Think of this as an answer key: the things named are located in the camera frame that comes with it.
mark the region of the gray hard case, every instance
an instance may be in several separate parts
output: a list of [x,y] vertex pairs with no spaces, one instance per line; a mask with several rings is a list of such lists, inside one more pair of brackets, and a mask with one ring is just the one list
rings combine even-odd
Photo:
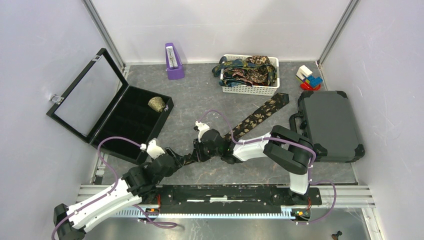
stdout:
[[357,121],[343,91],[304,91],[297,100],[298,112],[290,117],[290,128],[299,128],[309,138],[316,161],[352,163],[365,154]]

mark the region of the metal corner post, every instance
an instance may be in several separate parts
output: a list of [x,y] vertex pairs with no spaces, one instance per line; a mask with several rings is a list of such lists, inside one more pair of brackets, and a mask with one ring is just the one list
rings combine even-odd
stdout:
[[335,27],[330,39],[328,40],[327,45],[324,48],[324,51],[322,51],[321,56],[319,56],[319,58],[318,58],[318,61],[317,61],[318,66],[322,65],[323,62],[326,60],[327,56],[329,55],[331,49],[333,48],[334,44],[336,43],[337,39],[339,38],[340,33],[345,28],[349,18],[351,17],[352,13],[354,12],[359,1],[360,0],[350,0],[349,4],[346,7],[346,10],[344,10],[343,15],[341,16],[341,18],[338,21],[338,24]]
[[113,56],[113,59],[116,62],[116,65],[119,67],[121,72],[125,68],[125,62],[122,59],[117,47],[114,44],[114,41],[112,40],[111,36],[109,35],[108,30],[105,27],[105,24],[103,23],[102,19],[100,18],[99,13],[96,10],[96,7],[93,4],[92,0],[82,0],[85,7],[87,8],[88,13],[90,14],[94,24],[96,25],[100,35],[104,39],[107,45],[107,49],[110,50],[110,54]]

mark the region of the gray marble floor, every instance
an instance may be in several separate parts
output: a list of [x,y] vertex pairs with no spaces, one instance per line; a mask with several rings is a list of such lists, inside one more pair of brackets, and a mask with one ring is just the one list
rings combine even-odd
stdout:
[[[290,103],[274,113],[266,121],[241,139],[250,139],[269,132],[274,125],[289,127],[289,117],[297,111],[297,100],[302,90],[295,79],[298,68],[306,65],[314,75],[319,71],[314,62],[280,62],[279,93],[289,94]],[[223,93],[218,78],[213,77],[213,63],[184,65],[185,78],[168,80],[165,65],[136,65],[129,69],[130,85],[172,97],[174,108],[158,137],[162,147],[171,147],[180,155],[191,153],[195,121],[207,110],[224,113],[232,126],[237,125],[261,106],[270,96]],[[209,113],[202,121],[224,134],[229,131],[222,117]],[[109,156],[108,162],[119,175],[135,165]],[[330,179],[335,183],[354,183],[355,176],[349,163],[317,162],[314,164],[314,181]],[[102,184],[114,182],[111,172],[106,171]],[[214,157],[203,163],[194,163],[179,169],[161,184],[287,184],[289,173],[272,160],[247,161],[230,165]]]

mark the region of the white toy block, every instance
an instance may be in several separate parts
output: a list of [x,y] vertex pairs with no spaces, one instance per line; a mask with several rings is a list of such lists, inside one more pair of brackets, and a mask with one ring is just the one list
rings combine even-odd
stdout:
[[304,80],[305,78],[312,75],[312,71],[309,70],[305,65],[299,67],[299,70],[297,70],[296,77],[298,77],[300,80]]

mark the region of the open lid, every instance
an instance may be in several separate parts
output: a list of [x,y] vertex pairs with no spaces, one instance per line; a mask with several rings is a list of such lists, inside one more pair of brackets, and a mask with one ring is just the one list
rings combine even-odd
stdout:
[[105,48],[100,49],[47,115],[86,143],[92,143],[114,106],[128,87]]

